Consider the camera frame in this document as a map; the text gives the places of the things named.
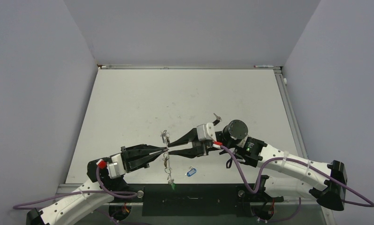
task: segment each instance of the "black cylindrical motor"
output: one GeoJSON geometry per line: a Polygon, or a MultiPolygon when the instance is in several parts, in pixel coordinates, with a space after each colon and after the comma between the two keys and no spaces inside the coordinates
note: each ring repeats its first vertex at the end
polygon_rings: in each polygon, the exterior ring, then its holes
{"type": "Polygon", "coordinates": [[[241,120],[233,120],[223,129],[223,144],[230,148],[233,144],[241,142],[247,135],[248,126],[241,120]]]}

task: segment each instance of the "wire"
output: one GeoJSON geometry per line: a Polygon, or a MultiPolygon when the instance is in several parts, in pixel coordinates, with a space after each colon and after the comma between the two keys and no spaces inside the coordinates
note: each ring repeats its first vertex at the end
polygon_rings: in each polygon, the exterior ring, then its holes
{"type": "Polygon", "coordinates": [[[108,190],[104,186],[104,184],[102,183],[102,181],[101,181],[101,179],[99,177],[99,170],[100,170],[100,168],[97,166],[97,169],[96,169],[96,178],[97,178],[97,181],[99,182],[99,186],[101,187],[101,189],[103,189],[107,194],[112,195],[115,198],[121,198],[121,199],[130,199],[130,198],[137,197],[137,193],[136,192],[130,192],[130,191],[128,191],[128,193],[132,193],[132,195],[118,195],[115,192],[112,192],[112,191],[108,190]]]}
{"type": "Polygon", "coordinates": [[[260,207],[259,211],[262,211],[264,207],[267,205],[268,202],[264,202],[263,205],[260,207]]]}
{"type": "Polygon", "coordinates": [[[274,207],[274,204],[275,204],[275,199],[273,199],[273,203],[271,204],[271,207],[269,210],[271,210],[274,207]]]}
{"type": "Polygon", "coordinates": [[[106,213],[106,212],[104,212],[102,210],[96,209],[95,211],[103,214],[106,217],[108,217],[116,225],[119,225],[119,223],[121,223],[121,224],[130,224],[130,225],[151,225],[151,224],[148,224],[148,223],[136,223],[136,222],[118,221],[118,220],[114,219],[112,216],[110,216],[108,213],[106,213]]]}
{"type": "MultiPolygon", "coordinates": [[[[250,193],[252,193],[252,194],[257,193],[257,192],[259,191],[259,187],[260,187],[260,185],[256,185],[255,189],[253,190],[253,189],[249,186],[249,184],[248,184],[248,182],[247,182],[247,180],[246,180],[246,178],[245,178],[245,176],[244,176],[244,173],[243,173],[243,171],[242,171],[242,169],[241,169],[241,166],[239,165],[239,162],[238,162],[237,159],[235,158],[234,154],[232,154],[231,150],[229,150],[227,147],[225,147],[225,146],[223,146],[223,145],[221,146],[221,148],[222,148],[223,150],[225,150],[226,152],[228,152],[228,154],[231,156],[232,160],[235,162],[235,165],[237,166],[237,169],[238,169],[238,171],[239,171],[239,174],[241,175],[241,178],[242,178],[242,180],[244,181],[245,187],[248,189],[248,191],[249,191],[250,193]]],[[[275,158],[271,158],[271,159],[267,160],[266,162],[264,162],[263,165],[261,165],[260,170],[259,170],[259,174],[258,174],[257,179],[256,179],[256,183],[257,183],[257,184],[260,184],[261,174],[263,173],[263,169],[264,169],[264,167],[266,167],[267,164],[269,164],[270,162],[272,162],[272,161],[276,161],[276,160],[283,160],[283,157],[275,157],[275,158]]],[[[297,159],[293,159],[293,158],[286,158],[286,161],[291,161],[291,162],[298,163],[298,164],[301,164],[301,165],[304,165],[304,166],[308,166],[310,169],[312,169],[312,170],[314,170],[315,172],[319,173],[320,175],[326,177],[327,179],[331,180],[332,182],[334,182],[334,183],[336,183],[336,184],[342,186],[343,188],[349,190],[350,192],[352,192],[352,193],[355,194],[356,196],[360,197],[362,200],[364,200],[365,202],[367,202],[367,203],[369,203],[369,204],[363,204],[363,203],[357,203],[357,202],[350,202],[350,201],[346,201],[346,200],[343,201],[344,203],[352,204],[352,205],[358,205],[358,206],[363,206],[363,207],[374,207],[374,203],[373,203],[371,200],[367,199],[365,196],[361,195],[360,193],[358,193],[358,192],[355,191],[354,189],[348,187],[347,185],[343,184],[342,182],[336,180],[335,178],[328,176],[327,174],[325,174],[324,172],[320,171],[319,169],[314,168],[314,167],[312,167],[311,165],[309,166],[307,163],[301,162],[301,161],[299,161],[299,160],[297,160],[297,159]]]]}
{"type": "Polygon", "coordinates": [[[227,162],[225,163],[225,168],[229,169],[229,168],[231,168],[231,166],[232,166],[232,158],[227,160],[227,162]]]}
{"type": "Polygon", "coordinates": [[[111,217],[114,217],[116,214],[118,214],[119,212],[123,212],[122,208],[120,210],[117,210],[115,211],[114,213],[112,213],[111,217]]]}
{"type": "Polygon", "coordinates": [[[125,211],[126,211],[127,213],[130,213],[130,211],[126,208],[126,203],[123,205],[123,208],[125,209],[125,211]]]}
{"type": "MultiPolygon", "coordinates": [[[[85,193],[86,194],[88,194],[88,193],[107,194],[105,191],[83,191],[82,193],[83,194],[85,194],[85,193]]],[[[41,200],[37,200],[37,201],[33,201],[33,202],[26,202],[26,203],[17,204],[15,206],[13,206],[13,209],[15,209],[15,210],[32,210],[35,207],[24,207],[24,206],[34,205],[34,204],[38,204],[38,203],[44,203],[44,202],[47,202],[47,201],[50,201],[50,200],[54,200],[54,199],[57,199],[57,198],[63,198],[63,197],[71,196],[71,195],[81,195],[82,193],[80,193],[78,191],[78,192],[71,192],[71,193],[66,193],[66,194],[61,194],[61,195],[55,195],[55,196],[51,196],[49,198],[45,198],[45,199],[41,199],[41,200]]],[[[123,194],[123,195],[132,195],[134,192],[114,191],[114,193],[123,194]]]]}
{"type": "Polygon", "coordinates": [[[97,177],[97,181],[99,182],[99,185],[103,189],[103,191],[87,190],[87,191],[82,191],[82,192],[71,192],[71,193],[66,193],[66,194],[61,194],[61,195],[55,195],[55,196],[52,196],[52,197],[49,197],[49,198],[45,198],[45,199],[41,199],[41,200],[37,200],[37,201],[33,201],[33,202],[26,202],[26,203],[17,204],[15,206],[13,206],[13,209],[15,209],[15,210],[32,210],[35,207],[24,207],[24,206],[43,203],[43,202],[47,202],[47,201],[54,200],[54,199],[57,199],[57,198],[63,198],[63,197],[71,196],[71,195],[81,195],[82,193],[83,194],[84,193],[86,193],[86,194],[89,194],[89,193],[109,194],[109,195],[112,195],[116,198],[121,198],[121,199],[130,199],[130,198],[134,198],[134,197],[137,196],[136,192],[131,192],[131,191],[113,191],[112,192],[112,191],[109,191],[108,189],[106,189],[104,187],[100,177],[99,177],[99,167],[97,167],[97,170],[96,170],[96,177],[97,177]]]}
{"type": "Polygon", "coordinates": [[[273,215],[274,215],[275,214],[275,200],[273,201],[272,208],[273,208],[273,215]]]}
{"type": "Polygon", "coordinates": [[[290,215],[288,217],[285,217],[285,218],[282,218],[282,219],[264,220],[264,219],[259,218],[258,220],[260,220],[262,222],[266,222],[266,223],[277,223],[277,222],[282,222],[282,221],[290,220],[290,219],[292,219],[293,217],[295,217],[299,213],[300,209],[301,209],[301,198],[299,198],[298,208],[296,209],[296,211],[292,215],[290,215]]]}

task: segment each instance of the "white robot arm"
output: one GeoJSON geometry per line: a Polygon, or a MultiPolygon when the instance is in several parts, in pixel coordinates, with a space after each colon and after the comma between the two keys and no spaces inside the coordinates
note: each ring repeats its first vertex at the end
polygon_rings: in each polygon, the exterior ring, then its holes
{"type": "MultiPolygon", "coordinates": [[[[233,120],[222,131],[215,132],[214,126],[218,122],[219,118],[213,123],[199,125],[168,145],[171,148],[192,142],[192,148],[168,153],[195,158],[223,149],[220,154],[229,153],[232,158],[227,162],[227,167],[231,167],[232,160],[261,167],[257,182],[252,188],[244,179],[240,166],[236,165],[244,180],[247,195],[261,195],[269,199],[281,196],[313,199],[332,210],[344,209],[345,188],[342,185],[346,185],[347,176],[343,163],[314,162],[278,150],[250,137],[246,124],[240,120],[233,120]],[[291,178],[261,175],[264,166],[291,178]]],[[[148,168],[149,163],[168,151],[168,148],[145,144],[122,147],[118,154],[89,162],[89,179],[73,191],[74,195],[64,197],[41,210],[31,210],[27,215],[27,225],[73,225],[99,206],[113,201],[114,197],[138,196],[137,193],[123,191],[127,187],[123,176],[140,168],[148,168]]]]}

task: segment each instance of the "white wall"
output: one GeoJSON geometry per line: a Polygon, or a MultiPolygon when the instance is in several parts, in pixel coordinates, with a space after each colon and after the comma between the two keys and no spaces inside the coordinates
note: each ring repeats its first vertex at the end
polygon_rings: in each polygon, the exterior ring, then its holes
{"type": "Polygon", "coordinates": [[[65,0],[99,64],[283,65],[320,0],[65,0]]]}
{"type": "Polygon", "coordinates": [[[65,180],[96,72],[62,0],[0,0],[0,225],[65,180]]]}
{"type": "MultiPolygon", "coordinates": [[[[348,185],[374,201],[374,0],[322,0],[283,71],[309,157],[344,162],[348,185]]],[[[374,208],[335,217],[374,225],[374,208]]]]}

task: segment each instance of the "white tabletop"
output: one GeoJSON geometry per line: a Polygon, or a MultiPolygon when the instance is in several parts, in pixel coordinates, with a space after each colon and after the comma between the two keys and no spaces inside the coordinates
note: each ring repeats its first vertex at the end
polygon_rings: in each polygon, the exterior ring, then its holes
{"type": "MultiPolygon", "coordinates": [[[[120,152],[122,146],[164,146],[161,131],[175,141],[197,125],[244,121],[249,135],[297,155],[292,132],[273,70],[101,69],[97,74],[66,183],[83,183],[87,163],[120,152]]],[[[191,144],[171,150],[190,148],[191,144]]],[[[164,164],[158,158],[150,168],[125,175],[128,183],[166,183],[164,164]]],[[[188,159],[170,156],[175,183],[242,183],[229,155],[188,159]],[[189,167],[197,169],[191,177],[189,167]]],[[[258,168],[242,165],[249,182],[258,168]]],[[[284,177],[265,170],[265,174],[284,177]]]]}

